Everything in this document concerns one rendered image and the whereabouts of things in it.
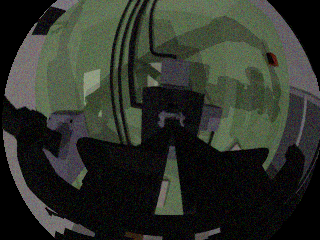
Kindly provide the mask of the small reddish-brown block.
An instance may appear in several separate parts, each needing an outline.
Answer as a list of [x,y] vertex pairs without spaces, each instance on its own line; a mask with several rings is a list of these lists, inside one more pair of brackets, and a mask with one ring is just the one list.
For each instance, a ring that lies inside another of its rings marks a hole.
[[269,64],[272,64],[273,67],[279,67],[279,64],[277,64],[277,59],[276,59],[276,56],[273,55],[272,52],[267,52],[267,57],[268,57],[268,61],[269,61]]

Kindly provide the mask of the beige flat square panel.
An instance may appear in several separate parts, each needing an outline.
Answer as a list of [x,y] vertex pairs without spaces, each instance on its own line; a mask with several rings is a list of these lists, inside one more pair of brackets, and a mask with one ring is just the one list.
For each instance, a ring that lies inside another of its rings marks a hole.
[[159,201],[157,201],[157,208],[163,208],[165,195],[167,195],[167,188],[168,188],[168,179],[163,179],[163,184],[161,184],[161,189],[159,193]]

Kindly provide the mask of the flat beige square board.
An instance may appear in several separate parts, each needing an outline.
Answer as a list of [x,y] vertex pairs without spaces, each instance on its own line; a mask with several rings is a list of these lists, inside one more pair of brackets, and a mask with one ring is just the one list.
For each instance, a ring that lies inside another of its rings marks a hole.
[[237,143],[233,144],[229,151],[240,151],[239,145]]

